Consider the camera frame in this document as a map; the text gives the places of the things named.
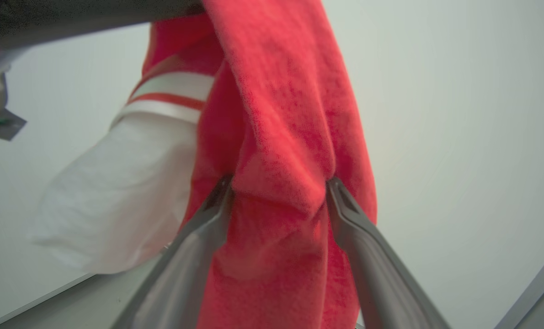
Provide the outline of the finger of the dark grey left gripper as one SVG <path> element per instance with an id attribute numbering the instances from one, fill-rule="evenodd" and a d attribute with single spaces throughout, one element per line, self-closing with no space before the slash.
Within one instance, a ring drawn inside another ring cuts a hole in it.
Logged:
<path id="1" fill-rule="evenodd" d="M 23 48 L 203 12 L 200 0 L 0 0 L 0 48 Z"/>

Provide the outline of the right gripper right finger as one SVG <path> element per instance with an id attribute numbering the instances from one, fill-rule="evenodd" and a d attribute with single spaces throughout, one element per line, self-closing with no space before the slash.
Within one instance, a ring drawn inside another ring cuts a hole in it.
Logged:
<path id="1" fill-rule="evenodd" d="M 333 238 L 348 257 L 367 329 L 447 329 L 449 324 L 341 179 L 327 183 Z"/>

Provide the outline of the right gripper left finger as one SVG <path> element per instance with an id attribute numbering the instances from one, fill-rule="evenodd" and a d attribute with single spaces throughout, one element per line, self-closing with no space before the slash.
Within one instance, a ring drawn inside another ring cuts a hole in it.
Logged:
<path id="1" fill-rule="evenodd" d="M 227 240 L 234 192 L 220 179 L 114 322 L 114 329 L 194 329 L 213 255 Z"/>

